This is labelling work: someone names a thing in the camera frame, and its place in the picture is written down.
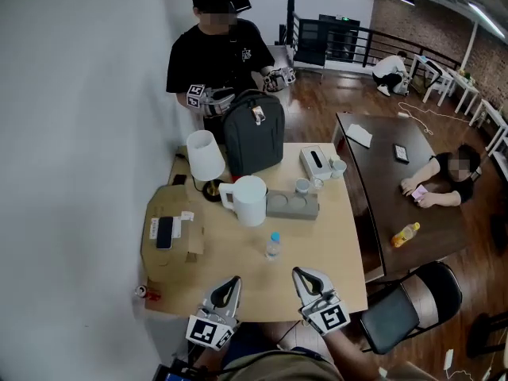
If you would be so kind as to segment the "red soda can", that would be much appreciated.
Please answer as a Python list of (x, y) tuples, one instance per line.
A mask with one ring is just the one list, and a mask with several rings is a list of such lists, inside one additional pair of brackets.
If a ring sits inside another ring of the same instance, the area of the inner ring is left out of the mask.
[(135, 295), (138, 298), (147, 299), (149, 301), (157, 302), (161, 299), (159, 291), (154, 290), (146, 285), (140, 285), (135, 289)]

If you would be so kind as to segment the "person's olive shirt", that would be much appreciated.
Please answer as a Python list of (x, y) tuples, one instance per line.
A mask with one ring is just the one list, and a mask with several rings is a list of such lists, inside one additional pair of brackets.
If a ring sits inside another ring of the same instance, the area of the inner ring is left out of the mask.
[(243, 356), (221, 371), (217, 381), (345, 381), (334, 364), (305, 348)]

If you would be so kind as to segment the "black smartphone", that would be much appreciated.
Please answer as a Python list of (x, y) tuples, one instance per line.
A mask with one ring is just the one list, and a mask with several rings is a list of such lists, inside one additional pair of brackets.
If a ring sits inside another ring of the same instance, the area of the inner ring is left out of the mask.
[(168, 250), (171, 248), (173, 239), (173, 221), (174, 218), (171, 216), (159, 218), (156, 234), (157, 249)]

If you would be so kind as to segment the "orange drink bottle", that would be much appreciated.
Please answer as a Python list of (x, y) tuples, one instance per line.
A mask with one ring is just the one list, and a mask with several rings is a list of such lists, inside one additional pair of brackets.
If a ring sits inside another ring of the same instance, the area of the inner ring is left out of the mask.
[(399, 233), (395, 234), (391, 238), (391, 245), (394, 248), (400, 248), (407, 241), (413, 239), (416, 236), (416, 234), (418, 233), (419, 229), (420, 229), (419, 222), (415, 222), (415, 223), (406, 225)]

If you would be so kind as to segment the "white paper tissue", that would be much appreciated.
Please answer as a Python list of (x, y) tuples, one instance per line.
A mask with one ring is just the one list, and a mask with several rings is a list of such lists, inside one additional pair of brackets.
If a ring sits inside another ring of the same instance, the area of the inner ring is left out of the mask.
[(351, 124), (345, 134), (348, 138), (354, 140), (356, 143), (364, 146), (365, 148), (371, 147), (372, 135), (362, 126)]

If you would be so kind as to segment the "person's right forearm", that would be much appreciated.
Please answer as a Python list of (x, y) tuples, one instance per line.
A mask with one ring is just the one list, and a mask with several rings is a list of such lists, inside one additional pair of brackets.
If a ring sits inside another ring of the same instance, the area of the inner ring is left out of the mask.
[(379, 367), (340, 330), (327, 333), (323, 340), (344, 381), (376, 381)]

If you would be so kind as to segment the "black backpack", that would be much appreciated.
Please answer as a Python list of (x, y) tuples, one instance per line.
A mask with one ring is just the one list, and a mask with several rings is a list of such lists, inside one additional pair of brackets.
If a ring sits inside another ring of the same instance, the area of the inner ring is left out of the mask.
[(276, 96), (246, 90), (221, 121), (231, 175), (252, 175), (281, 162), (285, 113)]

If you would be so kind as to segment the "white electric kettle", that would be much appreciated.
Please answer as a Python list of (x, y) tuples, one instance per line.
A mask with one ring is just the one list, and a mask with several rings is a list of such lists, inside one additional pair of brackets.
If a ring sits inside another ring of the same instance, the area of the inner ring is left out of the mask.
[(235, 183), (221, 183), (218, 187), (221, 203), (232, 210), (246, 227), (257, 227), (266, 218), (267, 186), (254, 175), (246, 175)]

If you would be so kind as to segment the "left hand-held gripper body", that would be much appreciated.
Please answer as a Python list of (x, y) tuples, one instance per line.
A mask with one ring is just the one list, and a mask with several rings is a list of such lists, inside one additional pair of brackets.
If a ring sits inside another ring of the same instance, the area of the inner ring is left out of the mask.
[(235, 333), (238, 320), (200, 306), (196, 314), (189, 316), (186, 339), (196, 345), (222, 350)]

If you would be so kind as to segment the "flattened cardboard sheet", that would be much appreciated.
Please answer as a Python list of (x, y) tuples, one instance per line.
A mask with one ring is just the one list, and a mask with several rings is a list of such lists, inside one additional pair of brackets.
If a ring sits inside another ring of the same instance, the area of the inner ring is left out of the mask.
[[(181, 220), (184, 210), (194, 213), (193, 221)], [(172, 246), (159, 250), (149, 239), (150, 222), (168, 216), (174, 218)], [(140, 247), (148, 286), (161, 294), (157, 302), (147, 300), (148, 309), (184, 317), (195, 312), (202, 297), (197, 271), (204, 245), (202, 204), (188, 198), (184, 185), (159, 187), (147, 205)]]

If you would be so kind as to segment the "black blue-screen recorder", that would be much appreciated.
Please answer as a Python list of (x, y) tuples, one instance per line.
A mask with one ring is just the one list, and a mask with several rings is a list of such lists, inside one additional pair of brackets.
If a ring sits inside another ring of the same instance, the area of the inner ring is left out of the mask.
[(160, 364), (152, 381), (205, 381), (207, 370), (190, 366), (183, 360), (175, 359), (170, 366)]

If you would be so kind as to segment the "black folding chair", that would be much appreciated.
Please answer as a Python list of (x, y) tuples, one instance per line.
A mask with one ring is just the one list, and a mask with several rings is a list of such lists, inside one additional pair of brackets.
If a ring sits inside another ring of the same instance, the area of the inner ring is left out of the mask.
[[(404, 287), (404, 282), (417, 277), (431, 294), (437, 308), (436, 323), (421, 327), (420, 317)], [(426, 333), (453, 318), (463, 301), (462, 291), (452, 269), (433, 261), (403, 276), (382, 281), (381, 289), (368, 297), (368, 309), (360, 314), (359, 323), (369, 344), (365, 352), (389, 353), (400, 342)]]

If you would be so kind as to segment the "clear blue-capped water bottle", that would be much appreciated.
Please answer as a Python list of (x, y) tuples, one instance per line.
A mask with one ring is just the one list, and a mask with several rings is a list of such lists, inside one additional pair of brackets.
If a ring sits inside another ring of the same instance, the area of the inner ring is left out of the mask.
[(279, 232), (273, 232), (270, 235), (269, 241), (267, 242), (265, 256), (269, 260), (276, 259), (278, 257), (278, 255), (280, 254), (281, 246), (282, 246), (282, 244), (281, 244)]

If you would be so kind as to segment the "white table lamp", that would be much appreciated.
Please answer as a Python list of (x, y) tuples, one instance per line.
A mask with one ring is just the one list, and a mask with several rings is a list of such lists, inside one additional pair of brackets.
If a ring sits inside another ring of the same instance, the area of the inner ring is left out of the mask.
[(220, 202), (218, 187), (225, 170), (225, 160), (221, 150), (208, 130), (198, 130), (187, 138), (187, 155), (190, 173), (203, 183), (202, 194), (209, 202)]

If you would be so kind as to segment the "white side table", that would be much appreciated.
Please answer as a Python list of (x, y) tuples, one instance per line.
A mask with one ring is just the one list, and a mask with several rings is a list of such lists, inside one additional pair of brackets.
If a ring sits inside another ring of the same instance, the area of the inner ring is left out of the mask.
[(465, 115), (468, 115), (475, 103), (475, 100), (478, 98), (479, 91), (476, 87), (471, 83), (469, 79), (466, 79), (462, 76), (458, 71), (455, 71), (451, 68), (447, 69), (447, 72), (452, 76), (452, 82), (448, 91), (448, 96), (451, 97), (455, 92), (456, 88), (459, 87), (463, 92), (460, 100), (455, 108), (455, 113), (458, 114), (464, 102), (467, 100), (467, 97), (470, 96), (470, 100), (468, 102), (468, 106), (464, 111)]
[(440, 107), (453, 82), (453, 77), (436, 61), (423, 55), (414, 55), (409, 72), (410, 86), (421, 96), (426, 103), (435, 90), (438, 95), (437, 106)]

